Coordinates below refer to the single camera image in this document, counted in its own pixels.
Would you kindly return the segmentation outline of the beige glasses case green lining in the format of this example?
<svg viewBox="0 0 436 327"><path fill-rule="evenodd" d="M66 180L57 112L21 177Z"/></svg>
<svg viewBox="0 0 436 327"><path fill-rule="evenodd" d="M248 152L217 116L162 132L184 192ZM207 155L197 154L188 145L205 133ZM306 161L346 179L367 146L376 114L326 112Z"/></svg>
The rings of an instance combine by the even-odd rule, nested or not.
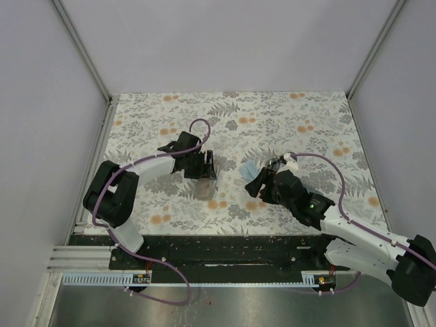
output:
<svg viewBox="0 0 436 327"><path fill-rule="evenodd" d="M197 200L209 201L212 200L215 194L217 181L220 173L220 163L219 161L214 163L214 171L216 178L201 178L197 181L194 190L194 198Z"/></svg>

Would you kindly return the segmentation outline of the black aviator sunglasses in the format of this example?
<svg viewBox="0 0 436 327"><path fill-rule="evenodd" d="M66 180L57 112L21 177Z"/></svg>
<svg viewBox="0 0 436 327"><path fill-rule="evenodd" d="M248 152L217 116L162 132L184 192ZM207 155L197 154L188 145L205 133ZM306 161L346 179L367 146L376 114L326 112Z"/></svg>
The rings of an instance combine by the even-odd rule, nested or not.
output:
<svg viewBox="0 0 436 327"><path fill-rule="evenodd" d="M266 167L268 169L274 170L275 172L278 172L278 170L280 169L280 167L283 165L283 155L279 156L279 157L274 157L272 159L269 159L266 162Z"/></svg>

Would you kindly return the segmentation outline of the grey-blue glasses case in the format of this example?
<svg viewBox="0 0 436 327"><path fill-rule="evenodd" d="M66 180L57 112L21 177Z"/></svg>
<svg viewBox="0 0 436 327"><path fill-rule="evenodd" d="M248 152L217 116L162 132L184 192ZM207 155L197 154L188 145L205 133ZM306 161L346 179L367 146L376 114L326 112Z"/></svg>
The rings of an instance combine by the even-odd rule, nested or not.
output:
<svg viewBox="0 0 436 327"><path fill-rule="evenodd" d="M324 196L324 193L323 193L323 192L317 190L317 189L314 188L314 187L311 187L311 186L306 185L305 188L306 188L306 190L307 190L309 193L314 193L314 194L319 194L319 195L321 195L321 196Z"/></svg>

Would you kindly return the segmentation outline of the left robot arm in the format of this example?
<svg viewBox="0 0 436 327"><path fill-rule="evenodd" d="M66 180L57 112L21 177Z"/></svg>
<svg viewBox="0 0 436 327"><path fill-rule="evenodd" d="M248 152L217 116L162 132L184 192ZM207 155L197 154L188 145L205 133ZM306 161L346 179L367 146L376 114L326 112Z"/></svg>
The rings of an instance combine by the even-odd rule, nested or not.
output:
<svg viewBox="0 0 436 327"><path fill-rule="evenodd" d="M209 136L206 134L201 140L183 131L178 140L123 167L110 160L100 164L82 205L92 214L93 222L106 228L115 237L116 244L126 249L124 261L131 268L140 269L148 260L148 253L141 248L143 236L130 218L137 189L175 172L183 172L188 179L215 180L213 152L201 151Z"/></svg>

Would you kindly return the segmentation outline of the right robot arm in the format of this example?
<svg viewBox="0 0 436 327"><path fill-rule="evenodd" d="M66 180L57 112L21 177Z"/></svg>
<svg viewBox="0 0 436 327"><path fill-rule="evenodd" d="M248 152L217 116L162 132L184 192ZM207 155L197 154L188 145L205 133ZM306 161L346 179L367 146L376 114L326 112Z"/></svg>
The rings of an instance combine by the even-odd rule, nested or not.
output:
<svg viewBox="0 0 436 327"><path fill-rule="evenodd" d="M245 185L263 202L281 205L301 224L332 237L310 252L320 270L331 264L357 270L388 284L403 300L424 307L435 289L435 248L421 235L407 238L374 228L356 217L345 217L333 200L308 191L289 170L263 168Z"/></svg>

